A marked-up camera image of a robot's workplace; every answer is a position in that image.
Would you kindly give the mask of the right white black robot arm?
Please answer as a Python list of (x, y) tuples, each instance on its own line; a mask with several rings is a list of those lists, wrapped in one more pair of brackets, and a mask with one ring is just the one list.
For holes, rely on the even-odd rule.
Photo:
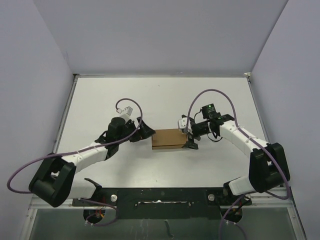
[(229, 114), (220, 114), (213, 104), (200, 109), (203, 121), (182, 115), (178, 128), (186, 134), (185, 149), (197, 150), (201, 137), (212, 134), (214, 142), (228, 140), (249, 159), (248, 174), (224, 183), (222, 198), (232, 205), (241, 195), (253, 192), (266, 193), (270, 189), (288, 185), (290, 172), (284, 148), (279, 143), (269, 143), (259, 139), (239, 126)]

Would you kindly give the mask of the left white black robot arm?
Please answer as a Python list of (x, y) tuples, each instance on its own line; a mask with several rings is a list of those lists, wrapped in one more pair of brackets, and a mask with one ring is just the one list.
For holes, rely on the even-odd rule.
[(90, 178), (76, 180), (74, 177), (85, 168), (110, 159), (120, 144), (145, 140), (156, 133), (141, 117), (137, 120), (139, 125), (131, 119), (114, 117), (107, 130), (89, 146), (70, 155), (54, 154), (44, 159), (28, 189), (54, 208), (67, 199), (84, 199), (91, 206), (97, 205), (102, 199), (102, 186)]

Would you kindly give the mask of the brown cardboard box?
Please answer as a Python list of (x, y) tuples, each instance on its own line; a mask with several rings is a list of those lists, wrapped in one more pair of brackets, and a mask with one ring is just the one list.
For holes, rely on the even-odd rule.
[(188, 137), (179, 129), (157, 129), (151, 137), (152, 150), (181, 149)]

